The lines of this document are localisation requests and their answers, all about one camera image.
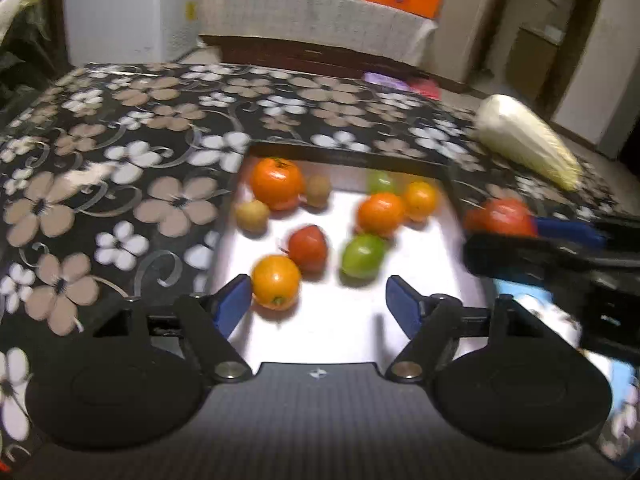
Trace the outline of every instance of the doorway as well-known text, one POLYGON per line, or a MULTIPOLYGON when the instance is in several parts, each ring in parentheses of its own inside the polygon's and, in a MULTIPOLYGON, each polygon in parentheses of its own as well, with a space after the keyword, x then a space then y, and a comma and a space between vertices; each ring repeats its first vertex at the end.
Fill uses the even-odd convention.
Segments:
POLYGON ((468 83, 515 97, 549 119, 591 31, 600 0, 497 0, 468 83))

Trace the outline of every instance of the green tomato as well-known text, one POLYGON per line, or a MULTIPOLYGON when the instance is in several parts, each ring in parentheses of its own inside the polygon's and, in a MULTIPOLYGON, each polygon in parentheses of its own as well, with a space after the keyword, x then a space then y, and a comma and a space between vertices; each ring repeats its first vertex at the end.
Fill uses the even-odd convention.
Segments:
POLYGON ((347 276, 368 280, 375 277, 385 257, 386 242, 376 235, 358 235, 344 248, 340 268, 347 276))
POLYGON ((396 186, 391 177, 384 171, 372 171, 369 173, 369 194, 396 193, 396 186))

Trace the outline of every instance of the table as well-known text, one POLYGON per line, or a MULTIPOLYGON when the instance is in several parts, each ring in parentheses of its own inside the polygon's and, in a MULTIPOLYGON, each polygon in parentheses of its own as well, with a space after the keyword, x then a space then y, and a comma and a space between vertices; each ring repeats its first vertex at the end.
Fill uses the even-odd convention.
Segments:
MULTIPOLYGON (((11 123, 0 145, 0 352, 18 398, 66 335, 114 303, 170 303, 202 290, 218 241, 212 222, 252 139, 447 165, 469 208, 514 195, 561 218, 616 207, 587 164, 580 189, 567 193, 485 152, 472 118, 361 80, 260 66, 73 70, 11 123), (69 171, 72 189, 62 177, 69 171), (27 363, 20 370, 17 356, 27 363)), ((0 430, 0 460, 9 451, 11 467, 40 444, 15 413, 0 430)))
POLYGON ((221 0, 217 36, 336 46, 418 66, 433 20, 366 0, 221 0))

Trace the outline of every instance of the white cloth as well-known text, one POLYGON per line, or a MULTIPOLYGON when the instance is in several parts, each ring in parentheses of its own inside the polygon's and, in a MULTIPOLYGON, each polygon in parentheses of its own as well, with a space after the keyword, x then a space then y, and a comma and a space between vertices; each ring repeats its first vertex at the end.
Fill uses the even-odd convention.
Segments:
POLYGON ((365 0, 222 0, 213 34, 340 46, 418 66, 436 22, 365 0))

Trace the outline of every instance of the orange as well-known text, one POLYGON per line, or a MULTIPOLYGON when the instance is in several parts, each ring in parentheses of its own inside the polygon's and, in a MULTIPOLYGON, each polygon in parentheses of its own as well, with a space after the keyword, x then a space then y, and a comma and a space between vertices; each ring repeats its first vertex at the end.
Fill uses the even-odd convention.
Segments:
POLYGON ((300 270, 286 256, 265 256, 251 272, 254 298, 271 310, 287 310, 298 298, 300 270))
POLYGON ((376 193, 358 208, 357 222, 366 233, 390 237, 404 221, 404 203, 393 193, 376 193))
POLYGON ((438 190, 428 182, 412 182, 404 190, 402 198, 406 214, 414 222, 424 222, 440 202, 438 190))
POLYGON ((256 200, 269 209, 282 211, 295 208, 305 181, 298 167, 285 158, 264 158, 255 165, 250 179, 256 200))

